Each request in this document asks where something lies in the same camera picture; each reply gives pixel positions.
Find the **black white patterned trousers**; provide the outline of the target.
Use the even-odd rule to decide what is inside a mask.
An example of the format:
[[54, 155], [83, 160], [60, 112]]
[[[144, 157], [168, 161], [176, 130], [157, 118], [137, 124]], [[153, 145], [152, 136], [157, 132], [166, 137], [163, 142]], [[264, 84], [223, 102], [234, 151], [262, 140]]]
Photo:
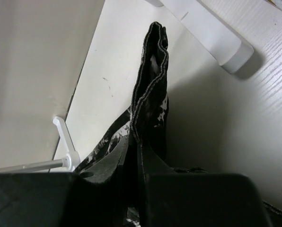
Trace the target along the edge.
[[[138, 210], [137, 144], [147, 141], [164, 161], [169, 110], [169, 54], [165, 27], [151, 23], [144, 38], [132, 101], [91, 154], [75, 169], [85, 172], [128, 136], [124, 161], [124, 226], [141, 226]], [[201, 168], [173, 168], [175, 174], [146, 180], [146, 227], [282, 227], [282, 211], [261, 200], [251, 180], [238, 174], [209, 174]]]

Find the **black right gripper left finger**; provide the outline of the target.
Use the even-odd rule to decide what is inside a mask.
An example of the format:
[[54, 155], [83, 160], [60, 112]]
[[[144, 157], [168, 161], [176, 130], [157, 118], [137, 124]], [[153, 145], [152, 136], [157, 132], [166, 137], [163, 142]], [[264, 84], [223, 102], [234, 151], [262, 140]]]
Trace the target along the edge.
[[128, 151], [124, 136], [113, 151], [85, 172], [76, 175], [67, 202], [75, 227], [121, 227], [126, 218], [124, 161]]

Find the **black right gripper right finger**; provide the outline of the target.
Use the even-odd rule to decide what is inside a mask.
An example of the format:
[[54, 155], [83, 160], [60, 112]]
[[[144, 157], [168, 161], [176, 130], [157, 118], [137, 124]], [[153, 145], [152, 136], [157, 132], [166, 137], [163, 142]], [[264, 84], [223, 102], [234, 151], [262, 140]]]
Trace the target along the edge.
[[175, 174], [173, 168], [169, 167], [151, 148], [147, 141], [137, 144], [137, 168], [138, 168], [138, 210], [140, 225], [146, 226], [147, 217], [147, 192], [146, 180], [149, 175]]

